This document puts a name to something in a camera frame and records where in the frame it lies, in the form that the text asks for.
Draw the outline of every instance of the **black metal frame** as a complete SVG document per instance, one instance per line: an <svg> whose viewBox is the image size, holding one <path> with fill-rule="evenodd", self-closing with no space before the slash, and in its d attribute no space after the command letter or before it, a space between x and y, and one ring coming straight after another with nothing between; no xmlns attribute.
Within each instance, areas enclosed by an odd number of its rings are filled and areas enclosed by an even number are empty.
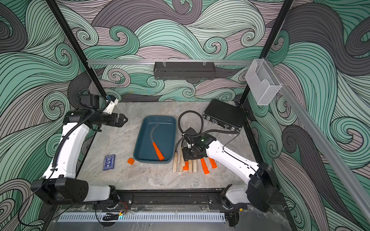
<svg viewBox="0 0 370 231"><path fill-rule="evenodd" d="M96 88L99 90L99 93L103 97L106 97L107 94L105 90L103 89L94 69L88 65L87 57L85 56L82 48L80 47L75 36L73 35L73 32L70 29L63 14L61 13L56 1L46 0L46 2L49 5L55 18L57 19L58 23L60 24L61 28L63 29L67 39L70 41L77 56L81 60L91 80L94 82ZM269 34L267 42L259 58L267 57L267 54L276 36L278 35L280 31L280 28L284 22L284 19L292 3L293 3L293 0L284 1L283 6L279 12L279 15L274 23L274 26L271 30L271 33ZM250 88L247 85L239 100L239 106L242 107L243 103L245 102L248 96L249 91L250 91ZM247 138L250 142L250 146L252 148L253 154L256 158L256 162L262 163L263 159L262 159L261 153L259 151L258 145L256 143L256 140L254 139L253 133L251 131L251 128L246 118L244 121L244 129L245 129ZM77 174L79 173L86 156L87 156L87 152L81 162L80 167L77 170ZM225 210L221 206L221 204L218 203L218 200L221 196L222 191L223 191L223 188L207 188L207 189L183 189L183 190L117 190L117 193L120 196L121 200L127 203L129 209L136 208L137 206L143 206L143 205L144 206L148 206L148 205L197 205L197 206L201 206L201 209L204 207L204 208L209 208L209 209L220 210L220 212L230 213L230 210ZM282 205L283 207L286 206L285 198L283 194L281 193L278 194L278 196L275 198L275 201L273 203L273 205L279 205L279 204ZM120 204L119 208L117 209L122 209L122 208L123 208L123 204ZM289 221L291 229L293 231L296 231L297 228L294 225L294 220L291 214L287 212L285 213L285 216L287 220Z"/></svg>
<svg viewBox="0 0 370 231"><path fill-rule="evenodd" d="M219 201L220 197L222 196L223 190L224 188L177 190L117 190L117 194L120 197L120 201L126 202L128 209L132 211L151 210L152 208L155 209L155 206L158 205L193 205L198 206L200 211L217 210L221 213L225 213L225 215L228 216L228 214L239 211L240 208L247 209L248 205L250 205L239 203L231 210L227 210ZM286 206L284 195L282 193L279 193L272 203L272 206L274 207L277 207L279 205L282 208ZM125 209L125 204L119 203L119 206L114 210L107 210L106 207L102 206L101 204L94 204L94 209L95 208L97 210L102 210L103 212L118 212ZM288 220L292 231L296 231L297 227L294 225L294 220L290 212L278 212Z"/></svg>
<svg viewBox="0 0 370 231"><path fill-rule="evenodd" d="M77 56L81 60L83 66L86 69L86 72L90 76L92 82L95 84L96 88L98 89L99 93L101 96L106 97L107 93L105 92L103 86L101 85L98 76L96 75L95 71L93 68L89 67L87 64L87 57L85 56L85 53L83 52L82 48L78 44L75 36L73 35L73 32L71 28L68 26L68 23L66 19L64 18L62 12L60 11L57 2L55 0L46 0L46 3L49 5L50 10L54 14L54 17L57 19L60 27L64 31L67 39L71 43L74 51L76 52Z"/></svg>

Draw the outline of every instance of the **black metal case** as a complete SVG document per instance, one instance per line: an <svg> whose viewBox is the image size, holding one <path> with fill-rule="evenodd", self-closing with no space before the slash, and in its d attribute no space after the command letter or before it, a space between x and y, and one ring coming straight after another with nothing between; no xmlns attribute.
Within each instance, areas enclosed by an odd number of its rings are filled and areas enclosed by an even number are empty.
<svg viewBox="0 0 370 231"><path fill-rule="evenodd" d="M236 106L213 99L203 113L203 118L217 123L222 128L240 131L243 127L245 112Z"/></svg>
<svg viewBox="0 0 370 231"><path fill-rule="evenodd" d="M183 80L201 80L214 79L216 74L213 62L155 62L154 78L155 79L183 79Z"/></svg>

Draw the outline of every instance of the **small orange block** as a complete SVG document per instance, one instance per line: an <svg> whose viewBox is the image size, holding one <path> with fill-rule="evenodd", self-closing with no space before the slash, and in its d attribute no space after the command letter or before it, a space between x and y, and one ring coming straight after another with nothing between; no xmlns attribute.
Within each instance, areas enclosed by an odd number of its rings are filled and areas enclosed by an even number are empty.
<svg viewBox="0 0 370 231"><path fill-rule="evenodd" d="M185 161L185 166L182 169L184 169L184 171L189 170L189 162L188 161Z"/></svg>
<svg viewBox="0 0 370 231"><path fill-rule="evenodd" d="M127 161L127 163L129 163L131 165L133 165L134 162L135 162L135 160L133 158L129 158L128 161Z"/></svg>

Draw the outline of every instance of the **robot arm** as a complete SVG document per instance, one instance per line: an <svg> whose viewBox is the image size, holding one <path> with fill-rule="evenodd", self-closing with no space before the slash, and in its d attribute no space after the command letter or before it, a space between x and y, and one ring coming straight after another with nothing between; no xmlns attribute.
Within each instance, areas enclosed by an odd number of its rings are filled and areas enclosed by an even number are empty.
<svg viewBox="0 0 370 231"><path fill-rule="evenodd" d="M128 119L123 114L112 113L118 100L111 96L106 108L99 110L99 96L87 94L81 95L82 109L68 111L63 123L62 138L68 132L71 134L64 140L57 155L57 164L53 167L53 161L48 166L41 180L35 180L31 183L31 190L47 204L70 204L86 201L117 201L114 186L94 186L86 181L77 180L76 167L78 156L80 154L82 144L92 125L108 125L114 127L122 127ZM87 108L93 108L95 113L92 116Z"/></svg>
<svg viewBox="0 0 370 231"><path fill-rule="evenodd" d="M184 139L190 143L189 148L185 147L182 150L185 161L210 157L225 165L245 182L243 185L232 185L227 189L225 193L227 200L224 200L224 205L232 207L231 204L251 203L255 208L266 212L268 204L274 200L280 189L272 167L236 154L209 134L202 137L194 134L196 132L192 128L183 134Z"/></svg>
<svg viewBox="0 0 370 231"><path fill-rule="evenodd" d="M222 148L223 145L218 140L213 141L206 149L207 156L225 165L248 184L249 175L254 175L259 168L258 163L236 154L227 147Z"/></svg>

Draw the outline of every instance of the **black pole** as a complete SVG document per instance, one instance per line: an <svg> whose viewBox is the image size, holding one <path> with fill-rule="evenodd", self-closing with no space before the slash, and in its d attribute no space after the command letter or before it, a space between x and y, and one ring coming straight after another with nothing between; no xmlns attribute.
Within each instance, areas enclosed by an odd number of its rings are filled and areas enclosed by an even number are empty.
<svg viewBox="0 0 370 231"><path fill-rule="evenodd" d="M94 69L89 67L89 65L87 64L87 58L86 58L83 50L81 49L80 45L78 44L75 36L73 35L73 32L72 32L71 28L68 26L68 23L67 23L66 19L64 18L62 12L60 11L56 1L55 0L46 0L46 3L49 5L52 13L54 14L55 18L57 19L57 21L58 21L60 27L62 28L62 30L64 31L67 39L71 43L71 45L72 45L74 51L76 52L77 56L79 57L82 64L84 65L84 67L86 69L86 72L90 76L92 82L95 84L95 86L98 89L100 95L103 96L103 97L106 97L107 93L105 92L103 86L101 85L101 83L98 79L98 76L96 75Z"/></svg>
<svg viewBox="0 0 370 231"><path fill-rule="evenodd" d="M288 14L288 11L289 11L290 7L292 6L292 3L293 3L293 0L285 0L283 2L283 5L280 9L280 12L279 12L277 18L275 19L274 26L271 29L269 37L267 38L266 44L264 45L259 58L266 58L267 57L267 54L269 53L269 51L271 49L271 46L272 46L273 42L275 41L275 38L278 36L280 28L283 25L285 17ZM245 100L247 99L249 91L250 91L250 88L247 85L247 87L245 88L245 90L242 94L242 97L240 97L240 101L239 101L240 105L244 104Z"/></svg>

